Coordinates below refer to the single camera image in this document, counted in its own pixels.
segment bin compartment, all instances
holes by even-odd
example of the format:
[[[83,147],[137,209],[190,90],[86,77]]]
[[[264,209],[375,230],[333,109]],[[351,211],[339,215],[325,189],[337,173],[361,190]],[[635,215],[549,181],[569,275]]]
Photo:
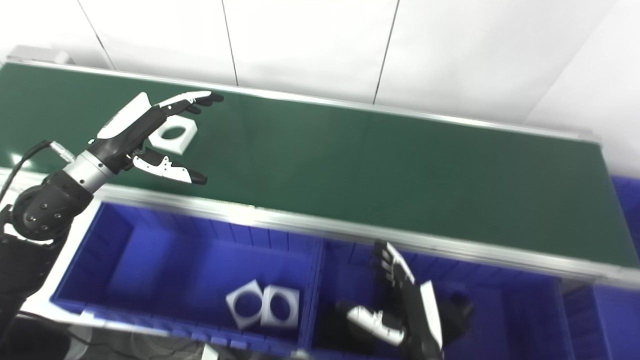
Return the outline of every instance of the bin compartment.
[[[611,181],[616,189],[622,212],[629,228],[629,233],[636,246],[640,258],[640,179],[612,176]]]
[[[371,270],[372,247],[327,240],[321,268],[313,353],[323,359],[363,356],[400,359],[381,341],[373,348],[348,331],[335,310],[340,299],[374,309],[388,306],[385,287]],[[572,358],[559,280],[490,265],[403,252],[417,282],[432,280],[436,297],[466,295],[475,306],[469,331],[448,347],[453,360]]]
[[[564,296],[575,360],[640,358],[640,292],[594,286]]]
[[[288,353],[310,341],[322,248],[322,239],[309,236],[103,204],[52,301],[76,313]],[[253,279],[263,289],[300,291],[297,329],[237,330],[225,295]]]

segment white wall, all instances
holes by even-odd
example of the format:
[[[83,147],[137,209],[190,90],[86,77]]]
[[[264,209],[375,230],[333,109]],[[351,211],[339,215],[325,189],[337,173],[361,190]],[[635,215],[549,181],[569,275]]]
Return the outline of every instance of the white wall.
[[[635,0],[0,1],[78,64],[592,131],[640,177]]]

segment white block with circular hole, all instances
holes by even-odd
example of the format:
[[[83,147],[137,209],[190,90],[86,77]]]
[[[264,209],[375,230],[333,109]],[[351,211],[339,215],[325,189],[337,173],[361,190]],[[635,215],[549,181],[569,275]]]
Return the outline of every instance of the white block with circular hole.
[[[184,132],[173,139],[163,138],[167,131],[175,128],[184,129]],[[149,135],[149,141],[156,149],[182,155],[197,132],[198,126],[195,121],[180,115],[173,115],[168,117],[161,127]]]

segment metal frame edge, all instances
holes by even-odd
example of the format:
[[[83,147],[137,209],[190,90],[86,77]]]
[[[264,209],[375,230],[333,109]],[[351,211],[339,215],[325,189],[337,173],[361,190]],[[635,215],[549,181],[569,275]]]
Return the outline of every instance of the metal frame edge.
[[[0,184],[5,181],[9,173],[10,169],[0,167]],[[44,174],[22,171],[14,179],[12,187],[17,188],[17,190],[23,190],[40,184],[44,177]],[[115,184],[105,184],[96,192],[95,196],[96,199],[104,202],[141,206],[240,225],[295,231],[336,240],[358,243],[386,240],[401,249],[445,258],[506,266],[580,281],[640,289],[640,269],[598,263],[586,259],[556,256],[433,234],[356,224],[343,220],[256,208],[251,205],[155,192]]]

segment silver metal cylinder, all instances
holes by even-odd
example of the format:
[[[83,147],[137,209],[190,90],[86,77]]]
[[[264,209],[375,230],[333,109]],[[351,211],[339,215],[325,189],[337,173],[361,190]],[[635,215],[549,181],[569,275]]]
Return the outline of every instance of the silver metal cylinder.
[[[96,192],[109,179],[115,176],[107,166],[86,150],[62,170],[91,193]]]

